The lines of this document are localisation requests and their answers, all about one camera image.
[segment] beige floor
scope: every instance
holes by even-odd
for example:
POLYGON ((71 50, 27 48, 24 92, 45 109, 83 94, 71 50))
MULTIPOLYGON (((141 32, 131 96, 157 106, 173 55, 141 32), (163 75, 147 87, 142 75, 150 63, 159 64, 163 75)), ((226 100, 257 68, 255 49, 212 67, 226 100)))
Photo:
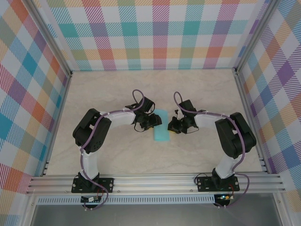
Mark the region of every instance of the beige floor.
MULTIPOLYGON (((157 109, 167 110, 170 119, 176 109, 175 91, 181 92, 184 100, 190 99, 197 110, 243 113, 230 69, 76 72, 47 174, 77 174, 79 150, 73 130, 90 108, 107 112, 133 104, 133 89, 140 89, 157 109)), ((170 142, 155 142, 153 130, 137 133, 127 125, 109 131, 97 161, 103 174, 195 173, 211 172, 222 155, 214 129, 200 129, 189 135, 170 133, 170 142)), ((255 148, 237 171, 261 171, 255 148)))

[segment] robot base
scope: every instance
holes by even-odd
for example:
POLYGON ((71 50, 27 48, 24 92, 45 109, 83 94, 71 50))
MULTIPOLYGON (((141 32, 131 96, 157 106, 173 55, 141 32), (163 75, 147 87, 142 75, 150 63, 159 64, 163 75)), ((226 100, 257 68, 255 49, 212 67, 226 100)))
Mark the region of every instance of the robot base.
MULTIPOLYGON (((113 192, 114 178, 99 178, 98 174, 93 181, 105 187, 109 193, 113 192)), ((73 179, 71 193, 102 193, 102 190, 78 173, 78 177, 73 179)))
POLYGON ((228 184, 223 188, 217 189, 211 177, 197 177, 196 183, 199 192, 238 192, 240 190, 237 177, 232 177, 228 184))

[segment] robotic arm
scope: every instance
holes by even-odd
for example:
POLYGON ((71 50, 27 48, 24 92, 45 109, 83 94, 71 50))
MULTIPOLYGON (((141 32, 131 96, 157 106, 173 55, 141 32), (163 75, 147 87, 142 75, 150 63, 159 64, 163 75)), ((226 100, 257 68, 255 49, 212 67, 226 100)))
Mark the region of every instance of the robotic arm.
MULTIPOLYGON (((95 185, 93 185, 88 178, 86 178, 83 170, 90 179, 97 183, 99 181, 99 170, 97 168, 97 158, 95 157, 95 154, 96 151, 103 145, 109 129, 120 125, 136 125, 139 123, 141 128, 145 131, 149 128, 153 128, 154 126, 162 124, 161 118, 158 115, 150 112, 151 108, 155 108, 154 102, 146 97, 144 97, 144 103, 139 110, 131 111, 135 108, 135 106, 141 105, 141 103, 142 100, 137 104, 126 106, 123 108, 123 111, 110 113, 99 121, 90 142, 84 148, 84 152, 82 154, 83 169, 78 173, 79 181, 81 183, 80 186, 82 188, 86 188, 88 191, 93 191, 95 189, 95 185)), ((105 112, 99 112, 94 108, 87 111, 85 116, 73 131, 75 143, 79 148, 86 143, 92 133, 95 123, 101 117, 101 115, 104 114, 105 112)))
MULTIPOLYGON (((182 101, 179 104, 185 110, 190 112, 205 112, 205 110, 197 110, 193 107, 190 100, 182 101)), ((216 190, 224 190, 229 187, 229 184, 235 183, 233 167, 242 158, 242 145, 233 124, 221 116, 212 116, 208 114, 187 113, 183 110, 175 111, 178 117, 173 117, 168 125, 168 130, 177 134, 187 134, 187 129, 190 127, 195 128, 216 128, 218 136, 225 152, 220 163, 212 171, 211 180, 207 181, 206 187, 214 186, 216 190)), ((230 118, 237 125, 240 133, 242 134, 246 153, 250 152, 251 148, 256 145, 256 139, 250 127, 246 123, 241 113, 234 113, 230 118)))

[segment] black mounting plate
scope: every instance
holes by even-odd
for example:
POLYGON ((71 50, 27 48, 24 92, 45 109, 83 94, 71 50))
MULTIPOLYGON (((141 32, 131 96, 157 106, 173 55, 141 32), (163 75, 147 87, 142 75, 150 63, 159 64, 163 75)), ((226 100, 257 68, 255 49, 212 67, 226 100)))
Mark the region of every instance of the black mounting plate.
MULTIPOLYGON (((231 186, 226 186, 220 190, 216 189, 211 177, 197 177, 196 183, 199 192, 232 192, 231 186)), ((233 177, 229 184, 233 186, 235 192, 240 190, 237 177, 233 177)))
MULTIPOLYGON (((109 193, 113 192, 114 178, 99 178, 97 183, 104 186, 109 193)), ((91 190, 88 187, 83 186, 79 178, 73 179, 71 193, 97 193, 97 192, 102 193, 102 191, 99 190, 100 188, 98 186, 96 186, 93 190, 91 190)))

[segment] plaid wall panel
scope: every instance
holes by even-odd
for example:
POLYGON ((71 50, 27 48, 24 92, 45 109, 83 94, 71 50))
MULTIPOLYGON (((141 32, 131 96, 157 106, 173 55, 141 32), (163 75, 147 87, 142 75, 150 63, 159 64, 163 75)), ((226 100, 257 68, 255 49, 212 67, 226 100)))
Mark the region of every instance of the plaid wall panel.
POLYGON ((51 30, 55 18, 67 47, 58 45, 79 70, 232 68, 264 2, 47 0, 47 11, 44 1, 35 0, 51 30))
POLYGON ((259 24, 262 16, 264 15, 264 12, 267 9, 267 6, 268 6, 269 2, 270 2, 270 0, 265 0, 264 1, 264 4, 262 5, 262 7, 261 7, 261 9, 259 11, 259 14, 257 15, 256 20, 255 20, 255 22, 254 22, 254 24, 253 24, 250 32, 248 33, 248 36, 247 36, 247 38, 246 38, 246 40, 244 42, 244 45, 242 46, 242 48, 241 48, 241 50, 239 52, 239 55, 238 55, 238 57, 237 57, 237 59, 235 61, 235 64, 234 64, 235 67, 237 67, 237 65, 238 65, 238 63, 239 63, 239 61, 240 61, 243 53, 245 52, 246 47, 249 45, 249 43, 250 43, 250 41, 251 41, 251 39, 253 37, 254 31, 257 28, 257 26, 258 26, 258 24, 259 24))
POLYGON ((301 225, 301 0, 281 1, 242 73, 265 153, 301 225))
POLYGON ((14 226, 52 137, 67 76, 21 0, 0 2, 0 226, 14 226))

